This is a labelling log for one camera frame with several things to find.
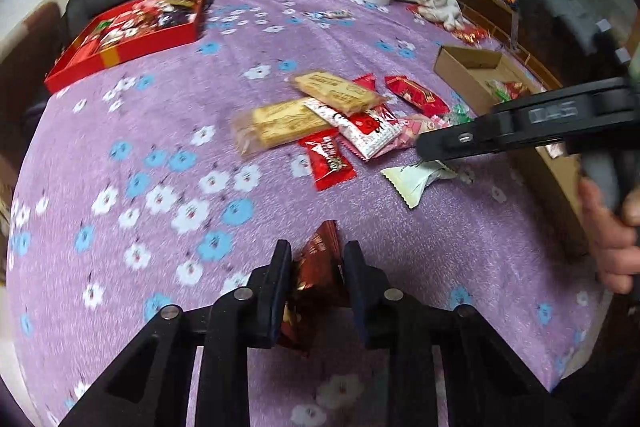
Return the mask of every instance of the snack wrapper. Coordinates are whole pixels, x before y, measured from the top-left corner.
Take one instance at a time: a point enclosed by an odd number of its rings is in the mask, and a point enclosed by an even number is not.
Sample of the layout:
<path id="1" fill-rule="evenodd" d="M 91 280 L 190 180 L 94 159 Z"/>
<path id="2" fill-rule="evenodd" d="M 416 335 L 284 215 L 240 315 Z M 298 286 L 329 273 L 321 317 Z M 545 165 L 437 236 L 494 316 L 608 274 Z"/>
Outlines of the snack wrapper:
<path id="1" fill-rule="evenodd" d="M 302 92 L 351 116 L 385 102 L 374 90 L 349 82 L 324 71 L 313 71 L 294 76 L 292 83 Z"/>
<path id="2" fill-rule="evenodd" d="M 373 158 L 380 158 L 380 156 L 394 150 L 414 147 L 419 134 L 440 128 L 440 126 L 431 120 L 431 118 L 423 114 L 404 116 L 402 118 L 398 118 L 398 121 L 402 124 L 402 131 L 399 136 L 394 138 L 393 141 L 389 142 L 379 152 L 374 154 Z M 362 154 L 360 154 L 360 152 L 346 138 L 342 138 L 341 143 L 358 158 L 364 160 Z"/>
<path id="3" fill-rule="evenodd" d="M 402 133 L 402 124 L 384 104 L 352 116 L 345 116 L 319 100 L 310 98 L 306 107 L 340 130 L 365 160 L 370 160 L 385 145 Z"/>
<path id="4" fill-rule="evenodd" d="M 306 100 L 297 98 L 237 113 L 231 120 L 231 131 L 238 152 L 249 156 L 331 129 L 305 106 Z"/>
<path id="5" fill-rule="evenodd" d="M 316 336 L 318 314 L 327 308 L 348 306 L 336 222 L 325 221 L 294 261 L 293 288 L 285 305 L 278 343 L 309 351 Z"/>
<path id="6" fill-rule="evenodd" d="M 420 109 L 425 116 L 449 112 L 449 106 L 437 94 L 404 75 L 386 76 L 385 82 L 391 92 Z"/>
<path id="7" fill-rule="evenodd" d="M 404 167 L 391 167 L 380 171 L 402 196 L 409 208 L 420 203 L 425 188 L 436 180 L 449 180 L 457 174 L 440 161 L 419 161 Z"/>
<path id="8" fill-rule="evenodd" d="M 356 171 L 338 148 L 338 131 L 329 129 L 309 135 L 298 143 L 306 149 L 317 190 L 325 190 L 356 177 Z"/>

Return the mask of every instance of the red gift box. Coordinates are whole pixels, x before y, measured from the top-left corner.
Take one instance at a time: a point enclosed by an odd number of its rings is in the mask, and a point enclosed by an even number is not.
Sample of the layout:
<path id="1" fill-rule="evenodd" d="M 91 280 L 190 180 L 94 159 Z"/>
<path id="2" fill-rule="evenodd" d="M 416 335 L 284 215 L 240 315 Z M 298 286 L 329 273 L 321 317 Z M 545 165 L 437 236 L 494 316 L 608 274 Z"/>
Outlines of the red gift box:
<path id="1" fill-rule="evenodd" d="M 187 22 L 170 28 L 156 29 L 150 33 L 127 39 L 124 42 L 104 49 L 101 52 L 91 53 L 86 46 L 82 50 L 85 57 L 75 57 L 76 52 L 84 42 L 84 39 L 94 31 L 96 26 L 103 21 L 115 19 L 118 15 L 130 11 L 136 3 L 142 0 L 132 0 L 111 8 L 101 13 L 82 30 L 71 45 L 47 75 L 44 83 L 51 94 L 58 92 L 74 82 L 89 76 L 97 71 L 102 71 L 134 58 L 143 57 L 150 53 L 160 52 L 175 46 L 189 44 L 198 40 L 200 25 L 204 15 L 204 0 L 198 0 L 194 7 L 196 17 L 192 22 Z"/>

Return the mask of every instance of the table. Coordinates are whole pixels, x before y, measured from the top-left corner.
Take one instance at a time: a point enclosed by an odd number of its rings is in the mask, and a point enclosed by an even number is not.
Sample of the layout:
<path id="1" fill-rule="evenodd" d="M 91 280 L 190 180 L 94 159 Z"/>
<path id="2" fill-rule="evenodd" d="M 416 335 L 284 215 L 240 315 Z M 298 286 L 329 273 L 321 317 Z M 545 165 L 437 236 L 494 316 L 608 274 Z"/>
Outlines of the table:
<path id="1" fill-rule="evenodd" d="M 351 19 L 303 15 L 344 8 Z M 8 274 L 40 415 L 56 425 L 160 307 L 211 304 L 266 264 L 277 239 L 299 250 L 325 219 L 392 285 L 437 307 L 472 303 L 552 387 L 602 290 L 591 264 L 561 262 L 504 156 L 454 163 L 459 178 L 432 185 L 409 211 L 380 170 L 414 162 L 414 150 L 367 164 L 347 153 L 356 179 L 316 192 L 298 145 L 248 162 L 233 147 L 230 118 L 296 97 L 287 77 L 305 70 L 373 72 L 384 94 L 384 75 L 406 74 L 453 104 L 433 73 L 441 44 L 460 43 L 403 4 L 215 0 L 199 41 L 53 96 L 20 172 Z M 394 96 L 390 107 L 415 112 Z M 384 356 L 362 349 L 348 311 L 325 326 L 308 358 L 250 352 L 254 425 L 382 424 Z"/>

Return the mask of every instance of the yellow biscuit package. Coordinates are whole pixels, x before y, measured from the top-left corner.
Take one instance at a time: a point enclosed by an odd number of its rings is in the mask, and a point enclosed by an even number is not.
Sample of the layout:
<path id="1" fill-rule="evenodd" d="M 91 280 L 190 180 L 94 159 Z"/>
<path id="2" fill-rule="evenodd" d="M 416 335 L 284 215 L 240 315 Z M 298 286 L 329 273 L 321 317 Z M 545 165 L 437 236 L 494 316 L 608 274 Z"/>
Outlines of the yellow biscuit package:
<path id="1" fill-rule="evenodd" d="M 231 120 L 231 131 L 241 156 L 294 142 L 331 125 L 297 98 L 241 111 Z"/>
<path id="2" fill-rule="evenodd" d="M 294 76 L 292 83 L 300 91 L 347 116 L 385 102 L 385 98 L 375 91 L 325 71 L 311 71 Z"/>

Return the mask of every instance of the finger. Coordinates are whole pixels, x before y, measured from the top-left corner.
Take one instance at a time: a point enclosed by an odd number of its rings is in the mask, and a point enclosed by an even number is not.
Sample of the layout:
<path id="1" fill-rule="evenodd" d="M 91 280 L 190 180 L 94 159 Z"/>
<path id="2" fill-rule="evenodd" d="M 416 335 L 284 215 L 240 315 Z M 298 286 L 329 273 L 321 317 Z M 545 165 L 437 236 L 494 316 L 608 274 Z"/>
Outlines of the finger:
<path id="1" fill-rule="evenodd" d="M 634 280 L 630 275 L 600 272 L 600 281 L 613 293 L 626 295 L 634 287 Z"/>
<path id="2" fill-rule="evenodd" d="M 602 193 L 598 185 L 589 178 L 580 178 L 578 181 L 578 195 L 583 210 L 591 210 L 603 206 Z"/>
<path id="3" fill-rule="evenodd" d="M 605 248 L 597 252 L 596 262 L 601 271 L 618 275 L 640 273 L 640 248 Z"/>
<path id="4" fill-rule="evenodd" d="M 622 216 L 630 227 L 640 227 L 640 187 L 631 192 L 622 206 Z"/>
<path id="5" fill-rule="evenodd" d="M 636 230 L 603 206 L 585 211 L 582 217 L 587 236 L 601 248 L 626 248 L 636 243 Z"/>

